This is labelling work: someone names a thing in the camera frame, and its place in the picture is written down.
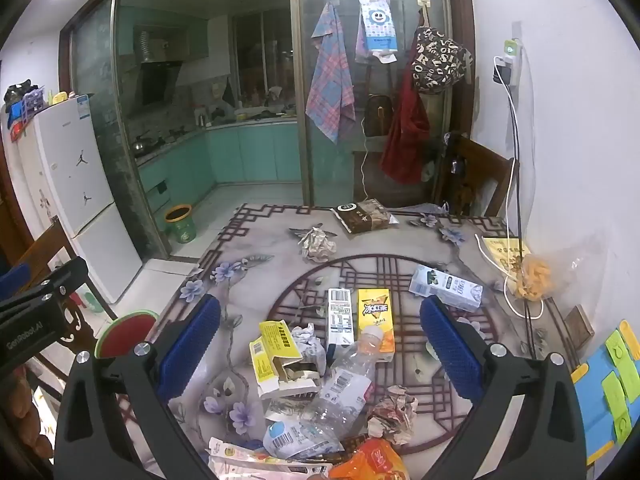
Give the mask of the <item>white barcode carton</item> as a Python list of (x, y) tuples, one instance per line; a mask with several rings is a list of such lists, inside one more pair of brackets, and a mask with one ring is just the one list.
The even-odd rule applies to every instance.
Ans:
[(353, 344), (355, 335), (352, 322), (352, 292), (344, 288), (330, 288), (326, 313), (326, 343), (341, 347)]

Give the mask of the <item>teal kitchen cabinets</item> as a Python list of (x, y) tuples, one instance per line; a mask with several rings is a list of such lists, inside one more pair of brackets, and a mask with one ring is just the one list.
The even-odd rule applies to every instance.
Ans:
[(295, 120), (258, 120), (196, 129), (137, 161), (154, 214), (196, 205), (222, 184), (299, 183)]

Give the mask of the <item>blue white milk carton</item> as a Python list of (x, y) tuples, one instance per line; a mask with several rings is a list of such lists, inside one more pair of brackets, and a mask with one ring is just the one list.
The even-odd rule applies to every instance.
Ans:
[(437, 296), (443, 304), (468, 312), (478, 310), (483, 298), (482, 285), (429, 266), (416, 268), (409, 292), (423, 298)]

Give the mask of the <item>wooden chair far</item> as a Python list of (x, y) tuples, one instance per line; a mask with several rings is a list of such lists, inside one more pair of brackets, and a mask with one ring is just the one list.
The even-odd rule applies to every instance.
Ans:
[(506, 159), (461, 133), (445, 133), (435, 174), (434, 203), (447, 204), (450, 214), (472, 216), (472, 209), (480, 203), (480, 193), (493, 184), (494, 192), (488, 204), (480, 206), (480, 216), (497, 217), (506, 203), (510, 177), (516, 168), (514, 158)]

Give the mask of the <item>blue white hanging package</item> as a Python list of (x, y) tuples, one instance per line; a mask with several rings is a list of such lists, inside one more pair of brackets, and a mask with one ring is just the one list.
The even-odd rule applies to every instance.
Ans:
[(360, 5), (356, 39), (356, 62), (376, 58), (383, 65), (395, 63), (398, 51), (390, 0), (358, 0)]

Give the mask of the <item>orange mesh plastic bag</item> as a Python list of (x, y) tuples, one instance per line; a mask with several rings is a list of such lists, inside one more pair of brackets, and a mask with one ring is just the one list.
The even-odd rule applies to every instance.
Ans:
[(600, 292), (605, 265), (604, 241), (587, 236), (574, 245), (523, 257), (516, 291), (528, 300), (561, 298), (581, 302)]

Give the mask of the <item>plaid hanging towel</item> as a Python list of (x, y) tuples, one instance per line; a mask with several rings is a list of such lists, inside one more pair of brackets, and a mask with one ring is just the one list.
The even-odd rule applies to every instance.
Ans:
[(345, 48), (344, 30), (336, 7), (327, 2), (314, 32), (312, 44), (317, 61), (306, 103), (306, 115), (334, 144), (340, 137), (341, 122), (356, 120), (355, 95)]

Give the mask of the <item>white barcode wrapper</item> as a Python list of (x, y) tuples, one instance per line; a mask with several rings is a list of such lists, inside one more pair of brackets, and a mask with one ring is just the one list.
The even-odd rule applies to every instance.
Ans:
[(269, 454), (282, 460), (310, 460), (344, 451), (332, 430), (298, 419), (273, 422), (262, 438), (262, 445)]

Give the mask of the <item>wooden chair left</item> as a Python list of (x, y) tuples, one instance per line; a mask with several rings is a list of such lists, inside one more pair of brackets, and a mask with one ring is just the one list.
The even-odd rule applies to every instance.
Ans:
[(81, 287), (89, 289), (110, 320), (117, 318), (58, 218), (52, 219), (4, 278), (16, 281), (10, 286), (13, 294), (1, 301), (2, 372), (35, 358), (54, 376), (64, 379), (66, 374), (43, 356), (45, 348), (57, 342), (75, 354), (96, 351), (98, 341), (73, 300), (73, 294)]

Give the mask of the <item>green yellow trash bin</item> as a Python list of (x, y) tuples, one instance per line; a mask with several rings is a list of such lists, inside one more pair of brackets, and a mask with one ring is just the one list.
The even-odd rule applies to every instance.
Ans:
[(188, 244), (196, 237), (191, 205), (181, 204), (172, 207), (166, 212), (164, 219), (178, 243)]

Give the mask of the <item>newspaper ball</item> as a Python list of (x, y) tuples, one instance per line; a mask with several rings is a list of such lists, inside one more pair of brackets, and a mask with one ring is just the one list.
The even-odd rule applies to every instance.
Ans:
[(384, 439), (396, 448), (408, 444), (414, 435), (418, 406), (419, 400), (403, 386), (388, 387), (368, 417), (368, 437)]
[(318, 226), (313, 226), (298, 242), (303, 258), (316, 263), (329, 261), (336, 253), (336, 243)]

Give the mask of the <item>red green plastic basin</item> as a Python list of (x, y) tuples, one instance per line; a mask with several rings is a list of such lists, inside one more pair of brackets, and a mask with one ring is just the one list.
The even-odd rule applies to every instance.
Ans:
[(145, 341), (157, 321), (157, 314), (136, 311), (111, 322), (96, 343), (94, 356), (97, 359), (126, 356), (137, 344)]

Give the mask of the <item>white refrigerator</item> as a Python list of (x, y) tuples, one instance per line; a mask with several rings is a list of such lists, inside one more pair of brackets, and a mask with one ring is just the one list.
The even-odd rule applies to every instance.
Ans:
[(17, 146), (40, 220), (60, 220), (101, 296), (114, 304), (142, 261), (107, 182), (88, 96), (37, 114)]

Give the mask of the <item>wooden chair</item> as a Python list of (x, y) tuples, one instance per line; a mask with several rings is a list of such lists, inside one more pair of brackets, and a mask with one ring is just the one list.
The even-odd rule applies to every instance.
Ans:
[(4, 278), (16, 281), (10, 286), (13, 294), (1, 301), (2, 372), (35, 358), (54, 376), (64, 379), (66, 374), (43, 356), (45, 348), (57, 342), (75, 354), (96, 351), (98, 341), (73, 300), (73, 294), (81, 287), (89, 289), (110, 320), (117, 318), (58, 218), (52, 219)]
[(506, 203), (510, 177), (516, 168), (514, 158), (506, 159), (461, 133), (445, 133), (435, 174), (434, 203), (447, 204), (450, 214), (472, 216), (472, 209), (480, 203), (480, 193), (493, 184), (494, 192), (488, 204), (480, 206), (480, 216), (497, 217)]

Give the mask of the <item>orange plastic snack bag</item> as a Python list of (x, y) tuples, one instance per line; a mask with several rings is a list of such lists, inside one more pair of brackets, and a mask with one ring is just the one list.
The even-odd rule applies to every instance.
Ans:
[(354, 455), (333, 466), (330, 479), (349, 480), (409, 480), (410, 474), (400, 456), (383, 439), (369, 439)]

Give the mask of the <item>floral tablecloth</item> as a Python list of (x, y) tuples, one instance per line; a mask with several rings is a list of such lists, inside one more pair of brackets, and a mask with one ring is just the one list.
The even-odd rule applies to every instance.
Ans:
[[(262, 402), (250, 366), (250, 343), (259, 323), (281, 320), (293, 326), (326, 327), (330, 288), (388, 288), (392, 295), (396, 351), (378, 364), (374, 396), (400, 385), (419, 400), (411, 441), (400, 456), (412, 478), (420, 479), (438, 459), (470, 410), (427, 353), (421, 330), (421, 300), (409, 292), (418, 266), (466, 278), (484, 288), (480, 310), (466, 318), (488, 341), (526, 353), (524, 324), (498, 291), (497, 269), (478, 243), (503, 236), (494, 218), (439, 218), (432, 228), (417, 214), (400, 214), (398, 225), (348, 234), (329, 209), (291, 205), (244, 205), (200, 258), (148, 263), (152, 278), (137, 282), (138, 310), (157, 313), (156, 328), (185, 318), (201, 296), (217, 296), (224, 306), (220, 329), (171, 413), (195, 451), (211, 437), (251, 444), (266, 429)], [(303, 258), (298, 242), (313, 226), (327, 232), (336, 253), (327, 262)]]

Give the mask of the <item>yellow drink carton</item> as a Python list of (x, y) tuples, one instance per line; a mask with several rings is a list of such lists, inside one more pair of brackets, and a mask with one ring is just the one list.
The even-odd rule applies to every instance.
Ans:
[(382, 333), (380, 362), (392, 362), (395, 356), (395, 327), (393, 318), (392, 295), (388, 288), (369, 288), (358, 290), (358, 334), (367, 327), (375, 326)]

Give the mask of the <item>wall power adapter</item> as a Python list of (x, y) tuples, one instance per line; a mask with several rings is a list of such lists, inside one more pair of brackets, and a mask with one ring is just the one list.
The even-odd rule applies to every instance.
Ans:
[(503, 55), (494, 59), (492, 79), (496, 84), (516, 88), (520, 84), (523, 64), (522, 43), (518, 38), (506, 40)]

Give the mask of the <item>patterned hanging bag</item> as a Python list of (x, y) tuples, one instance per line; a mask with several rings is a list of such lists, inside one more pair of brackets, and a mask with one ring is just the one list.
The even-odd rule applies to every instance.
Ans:
[(443, 92), (464, 79), (473, 63), (471, 52), (435, 27), (420, 26), (411, 55), (413, 87), (420, 93)]

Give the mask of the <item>red hanging garment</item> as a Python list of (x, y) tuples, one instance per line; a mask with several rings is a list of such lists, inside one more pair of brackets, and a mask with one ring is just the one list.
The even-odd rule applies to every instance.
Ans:
[(423, 143), (428, 140), (430, 129), (420, 94), (413, 87), (411, 63), (408, 63), (402, 74), (390, 133), (380, 161), (387, 177), (400, 184), (421, 181)]

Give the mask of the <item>pink plastic bag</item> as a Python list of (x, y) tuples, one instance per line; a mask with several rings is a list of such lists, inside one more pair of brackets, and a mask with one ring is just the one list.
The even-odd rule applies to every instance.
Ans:
[(218, 479), (309, 479), (318, 474), (329, 477), (331, 464), (308, 464), (281, 460), (267, 453), (248, 450), (211, 437), (208, 466)]

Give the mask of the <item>clear plastic bottle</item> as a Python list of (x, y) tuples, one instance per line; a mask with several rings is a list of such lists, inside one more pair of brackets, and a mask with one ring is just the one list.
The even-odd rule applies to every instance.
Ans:
[(326, 379), (303, 411), (303, 420), (331, 430), (343, 439), (355, 425), (373, 388), (384, 332), (365, 327), (359, 338), (331, 365)]

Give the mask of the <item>yellow cardboard box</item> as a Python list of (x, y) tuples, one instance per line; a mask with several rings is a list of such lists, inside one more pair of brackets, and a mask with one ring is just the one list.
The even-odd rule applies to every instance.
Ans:
[(320, 389), (320, 375), (313, 367), (296, 370), (303, 355), (284, 321), (259, 323), (259, 337), (250, 343), (250, 360), (262, 401), (306, 396)]

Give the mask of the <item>blue yellow toy board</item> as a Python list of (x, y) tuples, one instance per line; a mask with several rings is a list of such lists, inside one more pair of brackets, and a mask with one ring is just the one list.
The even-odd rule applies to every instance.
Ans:
[(587, 465), (622, 446), (639, 421), (639, 339), (627, 320), (570, 374), (585, 429)]

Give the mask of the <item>dark snack packet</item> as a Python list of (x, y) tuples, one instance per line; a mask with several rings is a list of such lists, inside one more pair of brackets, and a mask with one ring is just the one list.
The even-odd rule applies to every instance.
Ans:
[(399, 221), (375, 198), (359, 203), (338, 205), (332, 209), (334, 216), (348, 234), (367, 233), (397, 226)]

